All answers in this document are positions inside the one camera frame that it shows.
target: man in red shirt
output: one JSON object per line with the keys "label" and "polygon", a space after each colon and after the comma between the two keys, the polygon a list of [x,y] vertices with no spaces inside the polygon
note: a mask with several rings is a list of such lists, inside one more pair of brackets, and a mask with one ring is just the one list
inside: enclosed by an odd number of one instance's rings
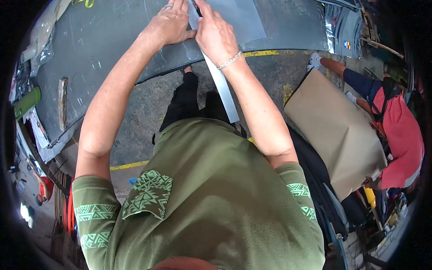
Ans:
{"label": "man in red shirt", "polygon": [[[308,71],[313,67],[319,68],[320,65],[338,74],[366,100],[356,98],[350,92],[346,94],[351,102],[367,111],[373,119],[374,115],[384,112],[382,128],[393,159],[389,161],[388,166],[384,168],[377,179],[373,181],[369,178],[365,181],[366,187],[381,190],[389,187],[414,186],[420,174],[425,150],[420,127],[405,104],[403,91],[398,91],[399,86],[392,88],[393,90],[396,89],[396,94],[389,96],[383,109],[385,98],[382,81],[366,78],[339,62],[322,58],[317,53],[313,53]],[[389,83],[391,80],[393,79],[384,79],[385,83]]]}
{"label": "man in red shirt", "polygon": [[33,174],[36,176],[39,182],[39,194],[36,195],[36,203],[41,206],[44,202],[47,202],[51,199],[54,183],[47,177],[40,177],[35,170],[33,170]]}

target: shirt pocket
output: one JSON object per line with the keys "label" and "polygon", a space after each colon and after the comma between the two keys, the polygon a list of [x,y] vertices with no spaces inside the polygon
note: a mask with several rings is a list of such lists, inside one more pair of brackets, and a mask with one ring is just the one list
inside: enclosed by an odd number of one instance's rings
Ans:
{"label": "shirt pocket", "polygon": [[171,194],[172,178],[156,170],[143,172],[135,181],[123,205],[122,219],[141,212],[150,212],[163,220]]}

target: right hand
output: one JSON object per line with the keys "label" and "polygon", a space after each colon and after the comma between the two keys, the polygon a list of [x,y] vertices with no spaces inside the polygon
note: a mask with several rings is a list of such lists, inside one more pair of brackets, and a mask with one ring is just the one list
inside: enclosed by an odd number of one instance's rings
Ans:
{"label": "right hand", "polygon": [[219,67],[238,53],[234,30],[222,19],[219,12],[212,10],[204,0],[195,2],[203,15],[198,19],[195,40],[203,53]]}

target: bright light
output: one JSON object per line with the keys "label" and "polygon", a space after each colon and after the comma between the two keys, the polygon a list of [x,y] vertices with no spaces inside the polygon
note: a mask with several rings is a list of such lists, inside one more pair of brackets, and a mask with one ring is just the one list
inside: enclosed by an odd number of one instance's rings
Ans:
{"label": "bright light", "polygon": [[29,222],[30,217],[29,217],[29,210],[27,209],[27,207],[25,205],[23,205],[21,203],[21,216],[23,219],[25,219],[25,221]]}

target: olive green t-shirt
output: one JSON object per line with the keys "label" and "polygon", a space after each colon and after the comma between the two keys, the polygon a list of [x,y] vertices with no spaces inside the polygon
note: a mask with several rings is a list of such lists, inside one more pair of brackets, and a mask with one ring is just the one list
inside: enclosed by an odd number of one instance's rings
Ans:
{"label": "olive green t-shirt", "polygon": [[90,270],[144,270],[169,257],[224,270],[321,270],[324,242],[303,170],[274,169],[224,122],[178,121],[123,206],[94,176],[72,185],[81,246]]}

